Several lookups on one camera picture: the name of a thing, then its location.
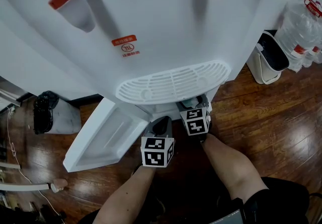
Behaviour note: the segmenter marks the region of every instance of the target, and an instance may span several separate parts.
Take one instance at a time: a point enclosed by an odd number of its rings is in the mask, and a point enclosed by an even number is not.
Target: white trash can
[[[289,61],[273,35],[264,31],[246,62],[259,84],[271,84],[279,79]]]
[[[53,92],[44,92],[34,104],[35,133],[77,133],[82,128],[80,115],[78,108]]]

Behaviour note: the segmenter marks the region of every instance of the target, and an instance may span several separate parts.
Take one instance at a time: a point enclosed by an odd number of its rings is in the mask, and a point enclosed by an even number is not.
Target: cable
[[[12,111],[10,111],[10,108],[7,106],[7,108],[9,109],[9,112],[8,112],[8,118],[7,118],[7,134],[8,134],[8,139],[9,139],[9,144],[10,144],[10,148],[11,148],[11,152],[12,152],[12,155],[15,157],[15,159],[16,159],[16,161],[17,161],[17,163],[18,163],[18,165],[20,165],[20,163],[19,163],[19,161],[18,161],[18,159],[17,159],[17,152],[16,152],[16,149],[15,149],[15,145],[14,145],[14,143],[13,142],[11,142],[11,140],[10,140],[10,136],[9,136],[9,119],[11,119],[11,115],[12,115]],[[20,174],[25,178],[25,179],[27,179],[29,182],[30,182],[30,184],[32,184],[32,181],[29,179],[29,178],[27,178],[22,172],[21,172],[21,170],[20,169],[18,169],[19,170],[19,172],[20,172]],[[58,212],[55,210],[55,208],[52,206],[52,204],[50,203],[50,201],[48,200],[48,198],[46,197],[46,196],[44,196],[43,195],[43,193],[42,192],[40,192],[39,190],[38,190],[38,192],[47,200],[47,202],[49,203],[49,205],[51,206],[51,208],[53,209],[53,211],[60,217],[60,219],[61,219],[61,221],[63,222],[63,224],[66,224],[65,222],[64,222],[64,220],[61,218],[61,216],[58,214]]]

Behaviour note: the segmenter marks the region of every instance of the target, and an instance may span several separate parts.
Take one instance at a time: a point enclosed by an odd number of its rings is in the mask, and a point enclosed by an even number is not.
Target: white grille
[[[186,100],[219,86],[230,68],[221,61],[209,61],[171,69],[123,82],[116,97],[132,104],[149,105]]]

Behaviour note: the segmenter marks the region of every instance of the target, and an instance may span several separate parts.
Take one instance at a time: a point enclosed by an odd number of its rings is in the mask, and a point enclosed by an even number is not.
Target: wooden floor
[[[140,162],[137,141],[115,165],[67,173],[62,165],[75,135],[35,135],[33,101],[18,108],[9,122],[23,172],[33,182],[66,178],[68,189],[53,194],[45,191],[53,206],[67,214],[66,224],[77,223],[99,209],[104,201],[129,177]],[[85,123],[97,104],[81,107]],[[289,70],[271,85],[258,85],[245,66],[236,80],[222,85],[212,102],[212,120],[220,139],[246,154],[262,176],[291,180],[310,192],[321,192],[322,181],[322,65],[313,64],[299,73]],[[0,135],[7,135],[7,114],[0,116]],[[186,136],[181,122],[173,124],[177,141],[175,156],[166,169],[158,170],[158,187],[167,208],[160,223],[177,223],[200,212],[216,192],[214,173],[200,146]],[[8,162],[14,163],[11,155]],[[15,171],[7,178],[26,182]],[[45,201],[38,193],[11,195],[21,207]],[[321,213],[321,201],[312,200],[311,223]]]

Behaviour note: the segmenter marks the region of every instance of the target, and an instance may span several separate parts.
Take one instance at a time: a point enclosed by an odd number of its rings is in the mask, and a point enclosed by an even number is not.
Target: black shorts
[[[275,178],[263,181],[269,189],[257,192],[244,204],[246,223],[308,224],[309,193],[304,186]]]

